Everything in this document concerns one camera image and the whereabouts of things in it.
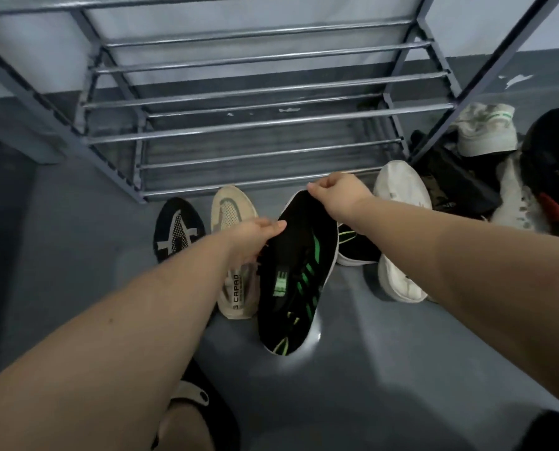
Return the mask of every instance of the metal shoe rack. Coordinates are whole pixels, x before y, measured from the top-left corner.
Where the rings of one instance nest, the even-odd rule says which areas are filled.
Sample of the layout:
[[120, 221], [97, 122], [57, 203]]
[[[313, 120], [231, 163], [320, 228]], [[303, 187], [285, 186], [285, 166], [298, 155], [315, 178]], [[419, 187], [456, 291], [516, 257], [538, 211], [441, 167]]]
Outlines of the metal shoe rack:
[[[446, 131], [459, 112], [481, 93], [486, 86], [497, 76], [503, 66], [510, 60], [517, 49], [525, 42], [538, 25], [551, 13], [559, 0], [536, 0], [516, 26], [511, 30], [494, 54], [471, 82], [461, 90], [447, 60], [444, 58], [440, 46], [434, 39], [426, 23], [426, 14], [434, 0], [421, 0], [416, 13], [412, 18], [387, 20], [384, 22], [364, 22], [351, 24], [325, 24], [315, 26], [290, 26], [286, 28], [261, 29], [249, 31], [213, 32], [194, 34], [189, 36], [175, 36], [164, 38], [140, 38], [128, 40], [108, 41], [97, 31], [89, 16], [89, 10], [101, 8], [114, 8], [120, 6], [141, 6], [167, 3], [183, 3], [206, 0], [0, 0], [0, 15], [42, 13], [50, 11], [68, 11], [79, 25], [83, 34], [91, 43], [91, 54], [86, 71], [85, 85], [81, 91], [77, 110], [73, 121], [55, 108], [45, 97], [40, 95], [31, 85], [21, 77], [0, 56], [0, 83], [10, 90], [30, 111], [52, 128], [69, 148], [79, 153], [88, 161], [102, 170], [126, 193], [138, 202], [146, 202], [152, 198], [164, 198], [178, 194], [189, 194], [207, 190], [215, 190], [224, 183], [207, 183], [197, 186], [184, 186], [169, 189], [149, 189], [144, 180], [144, 174], [152, 170], [165, 171], [168, 174], [177, 174], [181, 177], [186, 170], [203, 165], [219, 166], [239, 160], [259, 158], [263, 161], [274, 162], [285, 156], [298, 156], [308, 154], [321, 154], [326, 151], [348, 150], [353, 148], [394, 148], [396, 145], [402, 156], [411, 163], [421, 158]], [[360, 29], [401, 28], [403, 29], [402, 41], [392, 45], [378, 45], [374, 47], [359, 47], [352, 49], [317, 50], [313, 52], [281, 53], [264, 56], [244, 56], [238, 58], [223, 58], [216, 60], [200, 60], [192, 62], [168, 62], [157, 64], [119, 65], [115, 58], [115, 51], [130, 47], [153, 47], [161, 44], [176, 44], [180, 47], [185, 43], [201, 41], [231, 41], [239, 38], [271, 37], [279, 35], [306, 35], [322, 32], [335, 32]], [[433, 61], [436, 70], [431, 73], [403, 75], [404, 62], [407, 53], [413, 49], [424, 49]], [[302, 85], [272, 86], [263, 88], [249, 88], [246, 90], [217, 91], [195, 94], [180, 94], [163, 97], [143, 98], [139, 90], [130, 83], [128, 75], [138, 72], [177, 70], [182, 68], [211, 67], [220, 65], [248, 64], [255, 62], [271, 62], [279, 60], [296, 60], [304, 58], [319, 58], [352, 54], [370, 54], [378, 52], [395, 52], [395, 60], [389, 66], [386, 75], [372, 79], [339, 80], [336, 82], [307, 83]], [[98, 100], [94, 98], [98, 78], [111, 75], [118, 85], [122, 99]], [[396, 83], [413, 82], [419, 80], [435, 79], [445, 83], [445, 93], [448, 100], [445, 103], [433, 105], [412, 105], [396, 107], [391, 99], [391, 90]], [[328, 96], [331, 90], [354, 90], [349, 94]], [[285, 97], [301, 92], [306, 97]], [[272, 96], [267, 102], [260, 102], [261, 97]], [[258, 98], [255, 103], [249, 98]], [[223, 100], [232, 103], [223, 104]], [[202, 108], [202, 102], [210, 103], [209, 107]], [[365, 103], [351, 110], [336, 113], [319, 113], [306, 117], [275, 117], [269, 120], [256, 120], [236, 123], [221, 123], [210, 126], [168, 128], [172, 120], [186, 120], [189, 115], [210, 116], [215, 113], [233, 113], [240, 111], [259, 111], [271, 107], [300, 107], [305, 105], [322, 105], [342, 101], [360, 101]], [[197, 108], [190, 106], [197, 103]], [[164, 112], [169, 105], [180, 104], [178, 111]], [[132, 111], [134, 130], [130, 133], [114, 135], [94, 134], [91, 120], [98, 111], [124, 110]], [[399, 115], [443, 111], [440, 120], [432, 128], [426, 138], [416, 147], [414, 152], [409, 151], [409, 146], [403, 128], [398, 119]], [[390, 130], [386, 137], [386, 130], [381, 129], [378, 121], [384, 119]], [[331, 124], [339, 121], [363, 120], [370, 122], [374, 129], [368, 133], [368, 139], [356, 143], [322, 143], [303, 148], [290, 150], [266, 150], [246, 154], [234, 154], [237, 132], [250, 132], [258, 128], [271, 129], [274, 127], [302, 126], [308, 124]], [[210, 133], [226, 133], [223, 135], [223, 154], [216, 157], [184, 158], [181, 141], [186, 136], [202, 136]], [[177, 138], [176, 158], [166, 162], [150, 162], [148, 151], [156, 139]], [[113, 162], [104, 154], [106, 144], [132, 143], [133, 168], [132, 174], [126, 177]], [[382, 164], [372, 167], [355, 169], [357, 174], [372, 173], [380, 170]], [[286, 175], [284, 177], [261, 177], [256, 180], [234, 180], [238, 186], [257, 186], [280, 184], [313, 180], [322, 177], [331, 171], [314, 174]]]

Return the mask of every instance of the metal bar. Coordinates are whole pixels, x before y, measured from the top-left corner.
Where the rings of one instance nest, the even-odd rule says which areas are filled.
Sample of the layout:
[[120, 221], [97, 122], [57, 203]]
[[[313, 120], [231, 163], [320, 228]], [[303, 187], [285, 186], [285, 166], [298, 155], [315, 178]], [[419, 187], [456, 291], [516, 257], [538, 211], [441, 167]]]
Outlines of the metal bar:
[[77, 100], [77, 109], [75, 110], [74, 118], [75, 128], [82, 135], [88, 134], [89, 111], [85, 109], [85, 105], [94, 95], [95, 86], [98, 82], [98, 76], [94, 73], [94, 68], [99, 66], [100, 60], [102, 60], [102, 48], [97, 44], [92, 44], [92, 50], [88, 57], [88, 69], [83, 79], [83, 89]]
[[191, 36], [165, 36], [157, 38], [111, 39], [106, 47], [135, 47], [141, 45], [184, 44], [198, 41], [215, 41], [218, 39], [259, 38], [279, 35], [296, 35], [300, 33], [335, 32], [344, 30], [360, 30], [365, 28], [382, 28], [409, 25], [412, 19], [396, 19], [384, 22], [342, 23], [330, 25], [284, 27], [264, 30], [242, 30], [236, 32], [197, 33]]
[[302, 58], [335, 57], [340, 55], [354, 55], [361, 53], [390, 52], [393, 50], [422, 49], [428, 47], [430, 41], [417, 41], [415, 43], [376, 45], [375, 47], [358, 47], [354, 49], [316, 50], [313, 52], [292, 52], [273, 55], [260, 55], [255, 57], [221, 58], [215, 60], [200, 60], [195, 62], [169, 62], [158, 64], [122, 65], [116, 67], [100, 67], [96, 70], [98, 74], [108, 75], [110, 73], [138, 73], [141, 71], [164, 71], [178, 70], [184, 68], [199, 68], [207, 66], [237, 65], [241, 63], [274, 62], [280, 60], [298, 60]]
[[252, 128], [268, 128], [273, 126], [299, 125], [299, 124], [312, 123], [312, 122], [357, 120], [362, 118], [387, 117], [389, 115], [397, 115], [402, 113], [444, 111], [447, 109], [452, 109], [453, 107], [454, 107], [453, 103], [443, 103], [438, 105], [427, 105], [427, 106], [417, 106], [417, 107], [400, 107], [398, 109], [379, 109], [377, 111], [337, 113], [331, 115], [311, 115], [309, 117], [285, 118], [285, 119], [277, 119], [277, 120], [265, 120], [260, 122], [235, 123], [231, 125], [204, 126], [204, 127], [197, 127], [197, 128], [182, 128], [178, 130], [165, 130], [165, 131], [157, 131], [157, 132], [142, 133], [142, 134], [131, 133], [127, 135], [88, 137], [85, 139], [85, 143], [89, 145], [96, 144], [96, 143], [118, 143], [123, 141], [136, 141], [138, 139], [161, 139], [163, 137], [177, 137], [177, 136], [200, 135], [206, 133], [231, 132], [231, 131], [238, 131], [238, 130], [247, 130]]
[[184, 103], [187, 101], [212, 100], [216, 98], [242, 97], [300, 90], [328, 90], [332, 88], [357, 87], [364, 85], [380, 85], [389, 82], [410, 82], [412, 80], [438, 79], [446, 75], [445, 71], [439, 73], [426, 73], [420, 75], [395, 75], [393, 77], [377, 77], [375, 79], [342, 80], [338, 82], [307, 83], [303, 85], [287, 85], [282, 87], [252, 88], [248, 90], [231, 90], [225, 92], [197, 93], [193, 95], [177, 95], [159, 98], [142, 98], [135, 101], [101, 101], [85, 105], [87, 109], [117, 109], [129, 106], [163, 105], [169, 103]]
[[60, 136], [73, 152], [84, 157], [105, 173], [137, 202], [145, 202], [131, 182], [101, 152], [94, 147], [88, 147], [83, 144], [80, 133], [73, 127], [71, 122], [47, 99], [43, 98], [42, 95], [33, 89], [2, 57], [0, 57], [0, 83], [12, 92], [31, 113]]
[[[415, 11], [415, 20], [418, 21], [420, 18], [425, 18], [434, 0], [421, 0], [419, 5], [417, 5], [417, 10]], [[417, 22], [411, 24], [403, 36], [403, 43], [409, 43], [415, 39], [417, 30]], [[392, 69], [388, 75], [399, 75], [403, 71], [404, 62], [407, 59], [408, 49], [401, 50], [396, 56], [396, 60], [393, 61]], [[392, 85], [386, 86], [386, 93], [392, 92]]]
[[0, 0], [0, 15], [120, 8], [123, 6], [167, 5], [214, 0]]
[[224, 161], [247, 160], [250, 158], [267, 158], [271, 156], [289, 155], [294, 153], [323, 152], [328, 150], [338, 150], [341, 148], [367, 147], [372, 145], [384, 145], [384, 144], [399, 143], [399, 142], [400, 139], [385, 139], [383, 141], [370, 141], [368, 143], [344, 143], [341, 145], [327, 145], [324, 147], [296, 148], [293, 150], [277, 150], [277, 151], [264, 152], [264, 153], [249, 153], [246, 155], [223, 156], [217, 158], [203, 158], [200, 160], [176, 161], [171, 163], [154, 163], [151, 165], [142, 165], [142, 169], [160, 169], [160, 168], [174, 168], [179, 166], [205, 165], [209, 163], [221, 163]]
[[436, 63], [437, 67], [441, 71], [447, 71], [448, 74], [445, 76], [446, 81], [448, 82], [448, 89], [451, 93], [453, 98], [457, 98], [461, 94], [461, 86], [451, 66], [448, 64], [446, 57], [442, 54], [440, 49], [440, 45], [434, 39], [434, 35], [432, 34], [432, 30], [430, 26], [426, 22], [425, 18], [419, 18], [417, 20], [418, 31], [421, 34], [421, 39], [425, 39], [426, 41], [432, 41], [432, 44], [426, 49], [427, 54], [429, 55], [430, 59]]
[[[110, 67], [116, 67], [117, 63], [110, 53], [110, 51], [106, 50], [102, 46], [102, 38], [98, 33], [97, 29], [95, 28], [94, 24], [89, 20], [89, 16], [85, 11], [72, 11], [71, 16], [73, 17], [74, 21], [79, 26], [80, 30], [83, 32], [83, 35], [88, 39], [88, 41], [92, 44], [93, 47], [100, 47], [102, 48], [102, 62]], [[121, 73], [112, 73], [112, 78], [115, 80], [116, 84], [121, 91], [121, 94], [126, 100], [135, 100], [139, 98], [137, 91], [133, 88], [133, 85], [127, 81], [127, 78]], [[137, 116], [137, 120], [145, 120], [146, 114], [144, 113], [141, 107], [135, 107], [133, 109]]]
[[409, 159], [411, 164], [416, 164], [432, 148], [441, 135], [448, 130], [451, 123], [455, 121], [459, 113], [494, 80], [501, 72], [501, 69], [517, 52], [517, 49], [524, 44], [558, 4], [559, 0], [535, 0], [532, 3], [490, 58], [486, 60], [484, 66], [472, 78], [467, 87], [463, 89], [457, 98], [457, 106], [452, 111], [445, 113], [428, 135], [419, 143]]
[[[394, 109], [394, 103], [392, 102], [392, 98], [390, 97], [389, 93], [384, 93], [383, 99], [389, 109]], [[409, 158], [409, 155], [411, 154], [409, 152], [409, 144], [407, 143], [407, 140], [405, 138], [404, 129], [403, 126], [400, 124], [400, 120], [396, 115], [391, 115], [388, 118], [392, 124], [392, 129], [394, 129], [394, 132], [399, 137], [399, 143], [401, 148], [403, 149], [404, 157]]]
[[[348, 171], [344, 171], [345, 173], [349, 174], [370, 174], [376, 173], [381, 170], [383, 166], [375, 166], [373, 168], [361, 168], [361, 169], [350, 169]], [[306, 180], [315, 180], [320, 179], [321, 177], [325, 177], [331, 174], [333, 171], [328, 173], [321, 173], [321, 174], [310, 174], [310, 175], [295, 175], [292, 177], [280, 177], [278, 179], [262, 179], [262, 180], [249, 180], [244, 182], [237, 182], [237, 183], [223, 183], [217, 185], [205, 185], [205, 186], [195, 186], [189, 188], [176, 188], [171, 190], [156, 190], [156, 191], [144, 191], [142, 192], [143, 196], [152, 197], [152, 196], [169, 196], [169, 195], [178, 195], [183, 193], [195, 193], [201, 191], [214, 191], [218, 190], [219, 188], [223, 188], [224, 186], [233, 185], [239, 188], [245, 188], [248, 186], [256, 186], [256, 185], [269, 185], [273, 183], [286, 183], [286, 182], [296, 182], [296, 181], [306, 181]]]
[[229, 106], [229, 107], [215, 107], [213, 109], [195, 109], [193, 111], [158, 112], [158, 113], [148, 114], [148, 118], [178, 117], [180, 115], [197, 115], [202, 113], [216, 113], [216, 112], [237, 112], [237, 111], [248, 111], [251, 109], [267, 109], [269, 107], [302, 106], [302, 105], [312, 105], [316, 103], [332, 103], [335, 101], [349, 101], [349, 100], [361, 100], [364, 98], [377, 98], [379, 96], [381, 96], [381, 93], [367, 93], [363, 95], [316, 98], [313, 100], [284, 101], [283, 103], [269, 103], [266, 105]]
[[[137, 123], [137, 132], [143, 133], [146, 129], [146, 119], [141, 119]], [[143, 152], [144, 144], [146, 141], [143, 139], [138, 139], [135, 141], [135, 152], [133, 156], [133, 185], [135, 185], [140, 190], [143, 188], [142, 185], [142, 163], [143, 163]]]

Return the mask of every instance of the white wall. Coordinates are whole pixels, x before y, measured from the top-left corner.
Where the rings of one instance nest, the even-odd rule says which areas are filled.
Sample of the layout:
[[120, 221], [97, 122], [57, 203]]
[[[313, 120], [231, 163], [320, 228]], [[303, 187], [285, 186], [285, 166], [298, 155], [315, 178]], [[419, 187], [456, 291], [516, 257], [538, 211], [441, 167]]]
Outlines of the white wall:
[[[92, 15], [105, 37], [122, 38], [408, 17], [417, 1], [227, 0], [103, 9]], [[446, 56], [487, 54], [494, 51], [532, 1], [436, 0], [428, 14], [428, 23]], [[392, 44], [401, 35], [402, 29], [391, 28], [124, 49], [118, 50], [118, 60], [132, 64], [362, 47]], [[559, 48], [559, 6], [522, 50], [556, 48]], [[87, 41], [67, 13], [0, 17], [0, 54], [41, 92], [79, 90], [87, 52]], [[410, 57], [427, 56], [423, 51], [413, 51]], [[390, 53], [383, 53], [135, 73], [130, 78], [136, 84], [156, 83], [369, 64], [391, 59]], [[111, 85], [110, 77], [101, 81], [102, 85]], [[0, 87], [0, 96], [5, 94]]]

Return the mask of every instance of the hand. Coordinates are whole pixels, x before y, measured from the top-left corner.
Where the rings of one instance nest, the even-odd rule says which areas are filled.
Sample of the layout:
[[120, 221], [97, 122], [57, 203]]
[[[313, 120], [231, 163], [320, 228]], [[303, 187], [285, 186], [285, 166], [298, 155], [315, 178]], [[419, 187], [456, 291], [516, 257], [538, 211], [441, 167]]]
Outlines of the hand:
[[355, 205], [373, 194], [353, 174], [332, 173], [307, 185], [309, 193], [324, 205], [328, 214], [340, 223], [354, 229]]
[[280, 234], [286, 227], [285, 220], [272, 222], [268, 218], [245, 220], [219, 233], [229, 247], [230, 269], [238, 269], [253, 263], [269, 239]]

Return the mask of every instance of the shoe rack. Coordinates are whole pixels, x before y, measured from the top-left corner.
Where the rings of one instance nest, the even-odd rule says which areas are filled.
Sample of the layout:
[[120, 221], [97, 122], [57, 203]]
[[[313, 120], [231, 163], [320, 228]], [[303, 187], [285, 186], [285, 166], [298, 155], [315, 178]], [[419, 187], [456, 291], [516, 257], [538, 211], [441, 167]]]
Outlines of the shoe rack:
[[[89, 65], [85, 74], [85, 84], [77, 102], [74, 120], [68, 120], [48, 99], [39, 94], [0, 56], [0, 83], [11, 91], [20, 102], [35, 116], [48, 125], [75, 153], [80, 154], [112, 181], [140, 203], [153, 199], [198, 192], [214, 192], [216, 189], [233, 183], [241, 188], [252, 186], [273, 186], [276, 184], [302, 182], [322, 177], [328, 171], [318, 170], [316, 158], [332, 151], [356, 151], [358, 154], [369, 152], [373, 164], [364, 168], [355, 168], [357, 174], [376, 173], [381, 169], [390, 155], [375, 154], [377, 149], [394, 152], [399, 158], [406, 158], [415, 163], [446, 131], [460, 111], [482, 93], [494, 80], [503, 66], [511, 59], [517, 49], [531, 33], [551, 13], [559, 0], [535, 0], [528, 11], [517, 22], [486, 61], [485, 65], [473, 77], [471, 82], [461, 89], [448, 61], [441, 52], [440, 45], [434, 39], [426, 23], [426, 14], [434, 0], [420, 0], [416, 11], [409, 18], [370, 21], [348, 24], [324, 24], [287, 26], [231, 32], [205, 32], [194, 35], [178, 35], [164, 38], [139, 38], [109, 41], [103, 38], [90, 18], [93, 9], [116, 8], [122, 6], [160, 5], [204, 0], [0, 0], [0, 15], [26, 13], [44, 13], [68, 11], [78, 24], [83, 34], [91, 43]], [[269, 55], [239, 56], [235, 58], [218, 58], [199, 61], [177, 61], [166, 63], [119, 64], [116, 55], [120, 49], [132, 47], [156, 47], [161, 44], [174, 44], [180, 47], [186, 43], [206, 43], [212, 41], [235, 41], [241, 38], [264, 38], [282, 35], [323, 34], [325, 32], [400, 28], [401, 41], [396, 44], [376, 45], [373, 47], [352, 47], [349, 49], [315, 50], [311, 52], [281, 53]], [[432, 72], [414, 75], [402, 73], [407, 53], [413, 49], [424, 49], [433, 62]], [[160, 70], [183, 68], [201, 68], [230, 64], [250, 64], [257, 62], [274, 62], [302, 58], [318, 58], [354, 54], [393, 52], [394, 61], [387, 67], [385, 75], [371, 79], [336, 80], [333, 82], [312, 82], [301, 85], [261, 86], [241, 90], [181, 93], [158, 97], [141, 97], [139, 89], [133, 86], [127, 76], [132, 73], [147, 73]], [[96, 84], [103, 75], [113, 77], [118, 86], [118, 99], [97, 97]], [[395, 84], [406, 84], [422, 80], [439, 80], [444, 83], [444, 103], [433, 105], [396, 106], [391, 98]], [[179, 110], [169, 111], [168, 107]], [[325, 107], [312, 115], [299, 116], [293, 113], [268, 111], [269, 108], [301, 108], [306, 106]], [[133, 129], [122, 134], [101, 134], [92, 126], [98, 113], [103, 111], [124, 111], [132, 114]], [[255, 117], [252, 121], [227, 121], [215, 114], [233, 114], [247, 111], [253, 115], [257, 111], [275, 114], [269, 117]], [[441, 118], [428, 135], [409, 151], [409, 144], [399, 121], [399, 116], [416, 112], [440, 111]], [[215, 124], [196, 124], [190, 126], [190, 116], [206, 116], [204, 120], [221, 120]], [[338, 133], [349, 127], [360, 127], [361, 135], [356, 139], [344, 139], [336, 142], [339, 136], [327, 136], [325, 141], [316, 143], [295, 143], [286, 149], [262, 148], [246, 153], [239, 151], [239, 145], [253, 133], [259, 133], [258, 139], [275, 137], [279, 129], [288, 131], [296, 127], [322, 127], [326, 133]], [[212, 139], [213, 147], [202, 147], [205, 154], [198, 156], [199, 139]], [[164, 160], [157, 159], [155, 151], [159, 142], [172, 141], [172, 147], [166, 150]], [[111, 146], [129, 145], [131, 151], [130, 168], [119, 169], [118, 162], [111, 160]], [[280, 161], [290, 158], [292, 165], [298, 167], [277, 166]], [[252, 163], [248, 174], [241, 177], [232, 174], [227, 181], [214, 181], [210, 177], [210, 168], [235, 171], [238, 162]], [[187, 180], [195, 176], [196, 180]], [[165, 177], [173, 177], [179, 186], [164, 187]]]

